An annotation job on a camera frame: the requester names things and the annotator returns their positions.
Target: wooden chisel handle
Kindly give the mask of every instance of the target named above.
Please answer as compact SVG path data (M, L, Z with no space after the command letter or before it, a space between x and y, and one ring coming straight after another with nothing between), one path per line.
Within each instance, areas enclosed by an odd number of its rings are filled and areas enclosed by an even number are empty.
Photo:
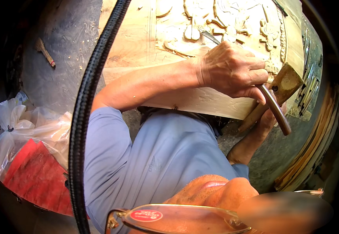
M283 134L285 136L289 135L292 130L290 129L290 125L288 120L285 118L283 112L281 111L281 108L275 101L274 97L270 94L267 87L264 84L261 85L255 85L259 88L259 90L263 93L264 97L266 98L266 103L270 107L272 113L274 114L277 123L279 124L281 130L283 131Z

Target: wooden stick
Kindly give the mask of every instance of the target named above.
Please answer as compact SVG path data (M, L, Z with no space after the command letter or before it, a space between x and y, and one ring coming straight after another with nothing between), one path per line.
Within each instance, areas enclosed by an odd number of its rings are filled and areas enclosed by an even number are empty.
M45 49L45 45L43 44L43 41L41 38L38 38L37 41L35 42L35 46L34 48L38 51L38 52L42 52L43 55L45 55L46 59L49 61L50 65L52 67L55 67L55 62L52 59L52 57L50 56L49 52Z

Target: eyeglasses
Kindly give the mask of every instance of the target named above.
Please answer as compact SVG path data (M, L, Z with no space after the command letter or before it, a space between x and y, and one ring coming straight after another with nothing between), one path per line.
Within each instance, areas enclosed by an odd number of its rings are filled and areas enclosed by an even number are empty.
M324 194L318 190L301 190L317 197ZM131 210L113 209L107 215L105 231L118 227L114 218L119 217L123 224L148 234L238 234L251 227L243 224L236 212L209 206L177 204L148 204Z

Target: black cable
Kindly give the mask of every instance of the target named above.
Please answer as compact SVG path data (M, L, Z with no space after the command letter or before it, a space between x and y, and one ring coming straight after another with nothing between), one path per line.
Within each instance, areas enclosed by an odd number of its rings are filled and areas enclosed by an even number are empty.
M90 110L103 66L129 3L130 0L118 0L115 4L86 67L73 111L68 153L69 192L71 195L73 214L76 219L78 231L81 234L90 234L85 209L83 184L85 139L88 130Z

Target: hand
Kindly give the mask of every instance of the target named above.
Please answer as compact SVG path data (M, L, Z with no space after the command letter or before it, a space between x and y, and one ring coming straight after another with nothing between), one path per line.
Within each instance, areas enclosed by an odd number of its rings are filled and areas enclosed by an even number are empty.
M267 82L265 62L232 42L223 41L200 58L197 79L202 87L211 87L232 98L250 97L262 104L266 99L252 85Z
M272 90L270 90L270 93L272 95L272 97L275 99L276 101L276 97L275 94ZM286 112L286 102L284 102L281 107L280 107L281 111L283 112L283 114L285 114ZM274 125L276 124L276 118L274 116L274 114L272 113L272 111L270 109L266 110L266 112L262 115L261 119L258 121L258 125L264 129L267 130L271 130Z

